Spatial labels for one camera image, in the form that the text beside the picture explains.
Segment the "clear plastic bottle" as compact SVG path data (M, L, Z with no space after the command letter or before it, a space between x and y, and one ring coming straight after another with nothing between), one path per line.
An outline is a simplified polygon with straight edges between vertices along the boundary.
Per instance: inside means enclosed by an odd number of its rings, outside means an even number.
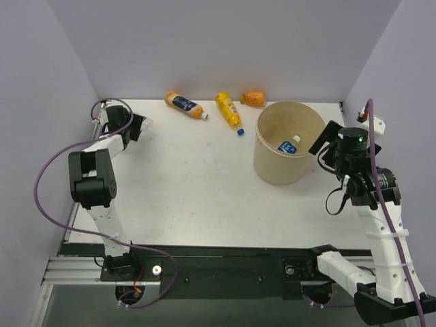
M141 132L145 135L150 135L153 132L154 122L149 117L145 118L141 124Z

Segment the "tan round bin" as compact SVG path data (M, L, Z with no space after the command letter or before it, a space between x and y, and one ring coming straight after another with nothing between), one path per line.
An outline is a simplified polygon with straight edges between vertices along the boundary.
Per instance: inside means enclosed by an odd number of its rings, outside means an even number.
M264 181L289 185L300 179L309 167L309 149L326 123L310 106L299 102L276 102L261 111L255 124L253 166ZM277 148L293 136L301 138L296 154Z

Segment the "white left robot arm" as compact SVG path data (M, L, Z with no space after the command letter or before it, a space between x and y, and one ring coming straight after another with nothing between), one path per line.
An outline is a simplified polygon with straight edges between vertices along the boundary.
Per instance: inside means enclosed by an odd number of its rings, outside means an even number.
M108 132L104 138L68 155L70 193L92 218L104 242L104 269L135 273L140 270L138 258L115 207L118 188L112 159L131 141L138 141L146 118L121 105L109 106L103 114L103 128Z

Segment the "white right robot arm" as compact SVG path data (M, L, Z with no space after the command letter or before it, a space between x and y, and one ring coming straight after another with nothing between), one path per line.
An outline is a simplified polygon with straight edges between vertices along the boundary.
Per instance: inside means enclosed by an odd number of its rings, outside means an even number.
M372 166L369 133L330 121L309 152L336 176L343 200L361 218L369 241L375 274L346 260L330 245L313 249L315 269L337 282L353 297L360 318L369 326L435 312L435 297L427 294L414 269L401 218L401 194L393 172Z

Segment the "orange bottle with blue label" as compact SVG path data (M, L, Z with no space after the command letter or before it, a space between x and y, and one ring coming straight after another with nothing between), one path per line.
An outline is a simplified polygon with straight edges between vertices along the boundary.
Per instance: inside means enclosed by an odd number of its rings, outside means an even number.
M164 101L171 108L179 110L193 119L208 119L208 114L204 111L201 105L183 97L174 91L168 92Z

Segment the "blue label water bottle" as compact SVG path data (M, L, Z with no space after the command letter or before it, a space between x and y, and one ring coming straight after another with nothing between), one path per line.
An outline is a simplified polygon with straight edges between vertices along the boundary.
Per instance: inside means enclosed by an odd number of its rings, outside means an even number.
M290 155L296 154L301 138L297 135L293 136L291 140L283 141L279 147L277 148L279 151L283 153L287 153Z

